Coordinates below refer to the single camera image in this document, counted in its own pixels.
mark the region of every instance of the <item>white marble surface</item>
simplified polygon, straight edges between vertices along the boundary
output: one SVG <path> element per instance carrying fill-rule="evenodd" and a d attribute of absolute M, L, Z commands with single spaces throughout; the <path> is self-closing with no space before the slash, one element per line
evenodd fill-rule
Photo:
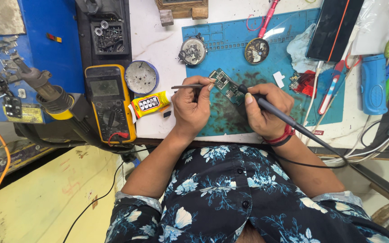
<path fill-rule="evenodd" d="M 308 4 L 304 0 L 281 0 L 276 7 L 275 14 L 317 8 L 320 5 L 321 0 L 313 4 Z M 159 11 L 153 0 L 130 0 L 133 60 L 145 60 L 157 68 L 160 76 L 157 92 L 163 90 L 173 92 L 170 87 L 181 84 L 186 78 L 185 65 L 178 63 L 176 59 L 183 42 L 181 27 L 246 19 L 249 14 L 258 17 L 265 15 L 269 7 L 270 3 L 266 0 L 210 0 L 208 19 L 174 19 L 174 25 L 162 27 Z M 360 68 L 357 66 L 345 84 L 343 121 L 321 125 L 317 129 L 325 131 L 324 135 L 319 137 L 333 147 L 352 148 L 367 120 L 367 115 L 358 109 L 359 82 Z M 381 116 L 375 116 L 371 120 L 377 121 L 380 118 Z M 158 112 L 144 116 L 136 122 L 138 137 L 145 138 L 165 138 L 174 125 L 173 114 L 164 119 Z M 373 141 L 377 126 L 366 133 L 364 141 L 367 143 Z M 255 133 L 197 137 L 196 140 L 261 142 Z M 319 145 L 311 142 L 310 146 Z"/>

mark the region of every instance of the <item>yellow floor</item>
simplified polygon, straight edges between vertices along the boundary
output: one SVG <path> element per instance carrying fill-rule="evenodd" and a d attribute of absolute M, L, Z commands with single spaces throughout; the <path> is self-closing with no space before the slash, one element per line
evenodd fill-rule
<path fill-rule="evenodd" d="M 119 155 L 76 147 L 0 190 L 0 243 L 62 243 L 76 217 L 111 187 Z M 67 243 L 102 243 L 115 187 L 75 224 Z"/>

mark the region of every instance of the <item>yellow multimeter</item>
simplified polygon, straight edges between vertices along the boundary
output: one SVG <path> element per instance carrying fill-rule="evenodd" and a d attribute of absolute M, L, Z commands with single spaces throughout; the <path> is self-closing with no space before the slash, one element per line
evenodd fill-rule
<path fill-rule="evenodd" d="M 111 144 L 129 143 L 136 139 L 136 128 L 128 108 L 130 96 L 123 77 L 124 67 L 118 64 L 85 69 L 87 93 L 93 103 L 100 138 L 104 143 L 117 132 L 125 133 L 127 138 L 112 136 Z"/>

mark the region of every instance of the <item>phone screen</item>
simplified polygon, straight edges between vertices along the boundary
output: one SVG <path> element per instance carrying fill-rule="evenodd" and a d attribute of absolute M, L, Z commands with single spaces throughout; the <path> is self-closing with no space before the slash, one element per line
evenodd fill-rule
<path fill-rule="evenodd" d="M 327 61 L 334 45 L 329 60 L 331 62 L 341 60 L 364 0 L 349 0 L 346 8 L 347 2 L 348 0 L 324 0 L 318 24 L 307 50 L 307 58 Z M 345 8 L 346 13 L 340 26 Z M 340 31 L 334 44 L 339 27 Z"/>

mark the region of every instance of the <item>yellow glue tube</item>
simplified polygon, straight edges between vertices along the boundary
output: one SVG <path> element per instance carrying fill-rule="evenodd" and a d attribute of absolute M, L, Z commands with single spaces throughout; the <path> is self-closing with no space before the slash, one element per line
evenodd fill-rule
<path fill-rule="evenodd" d="M 133 123 L 142 116 L 158 111 L 160 108 L 170 104 L 172 95 L 169 92 L 161 91 L 159 93 L 150 94 L 145 97 L 132 100 L 128 105 L 133 117 Z"/>

